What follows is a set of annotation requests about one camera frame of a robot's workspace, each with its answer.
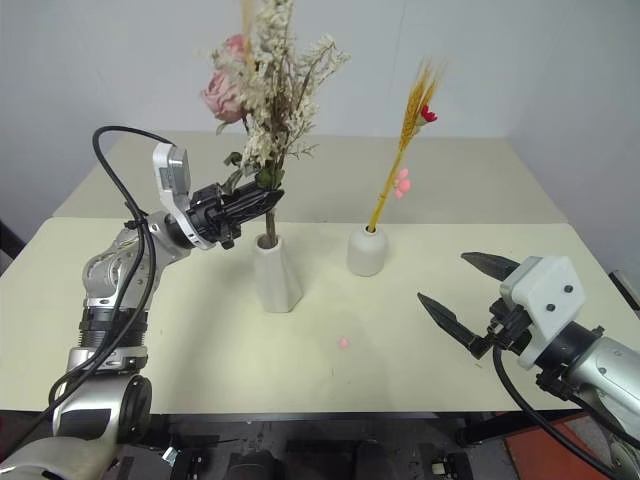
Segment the pink rose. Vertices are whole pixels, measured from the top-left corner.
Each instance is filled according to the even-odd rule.
[[[244,37],[241,34],[229,37],[225,40],[221,53],[244,61]],[[201,96],[218,120],[235,123],[245,115],[240,89],[231,83],[229,76],[223,71],[216,70],[213,73],[209,86],[201,92]]]
[[[224,49],[234,56],[244,53],[244,36],[241,33],[233,35],[224,41]]]

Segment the table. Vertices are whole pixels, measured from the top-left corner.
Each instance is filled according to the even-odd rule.
[[[231,169],[222,160],[242,151],[244,135],[159,132],[187,148],[193,189],[223,182]],[[368,221],[395,153],[393,138],[310,137],[314,158],[289,159],[285,197],[278,219],[285,222]],[[161,208],[151,154],[155,142],[122,135],[109,151],[113,168],[152,212]],[[503,139],[417,138],[405,165],[412,190],[392,198],[384,223],[565,223],[556,208]],[[54,214],[60,217],[121,218],[122,198],[96,167]]]
[[[0,277],[0,409],[41,409],[77,338],[81,271],[122,220],[54,218]],[[149,315],[144,369],[153,413],[285,414],[513,410],[489,356],[477,361],[416,299],[422,291],[482,332],[498,283],[459,259],[478,250],[522,260],[569,255],[588,295],[588,328],[640,348],[637,318],[566,224],[385,225],[391,253],[375,277],[345,265],[351,224],[281,223],[305,291],[291,314],[262,311],[243,227],[230,251],[194,251],[167,268]],[[340,349],[345,336],[351,346]],[[533,371],[505,363],[538,409],[571,405],[538,390]]]

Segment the pink petal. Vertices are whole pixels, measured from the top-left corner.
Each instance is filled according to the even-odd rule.
[[[398,185],[398,190],[402,193],[407,193],[411,189],[411,180],[403,180]]]
[[[349,339],[347,337],[340,337],[340,340],[338,340],[338,346],[342,350],[346,350],[347,348],[349,348],[350,345],[351,345],[351,342],[349,342]]]

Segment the orange mat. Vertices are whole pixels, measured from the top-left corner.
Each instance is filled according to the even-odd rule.
[[[564,424],[555,427],[579,447],[587,446]],[[606,480],[543,430],[536,428],[506,439],[520,480]]]

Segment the white ceramic vase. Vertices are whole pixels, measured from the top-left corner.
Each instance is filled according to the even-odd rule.
[[[387,236],[380,227],[374,233],[368,232],[366,226],[359,227],[349,237],[347,268],[361,277],[375,275],[384,267],[387,251]]]
[[[293,310],[302,298],[302,288],[287,258],[282,237],[278,236],[278,244],[275,247],[265,249],[260,246],[264,236],[258,236],[253,246],[253,268],[258,297],[265,311],[287,313]]]

